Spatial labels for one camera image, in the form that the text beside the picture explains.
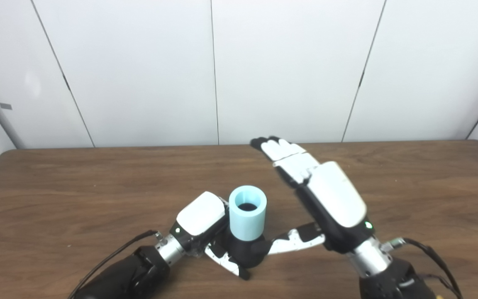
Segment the white and black left hand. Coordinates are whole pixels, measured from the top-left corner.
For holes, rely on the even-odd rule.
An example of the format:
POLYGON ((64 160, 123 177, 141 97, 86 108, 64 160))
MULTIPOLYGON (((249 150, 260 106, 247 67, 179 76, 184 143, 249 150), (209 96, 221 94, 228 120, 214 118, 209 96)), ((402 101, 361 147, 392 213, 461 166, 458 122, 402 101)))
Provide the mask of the white and black left hand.
POLYGON ((230 273, 247 281, 250 273, 217 242, 228 225, 228 203, 205 191, 178 213, 159 252, 169 266, 184 256, 206 254, 230 273))

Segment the white and black right hand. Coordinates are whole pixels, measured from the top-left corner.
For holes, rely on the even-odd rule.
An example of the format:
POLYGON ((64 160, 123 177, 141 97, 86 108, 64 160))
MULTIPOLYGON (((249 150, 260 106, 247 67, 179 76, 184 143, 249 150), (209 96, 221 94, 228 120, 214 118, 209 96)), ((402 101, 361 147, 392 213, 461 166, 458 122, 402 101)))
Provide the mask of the white and black right hand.
POLYGON ((337 162, 320 163, 300 145, 275 136, 254 138, 250 145, 294 189, 325 236, 327 250, 347 254, 372 237, 366 203, 337 162))

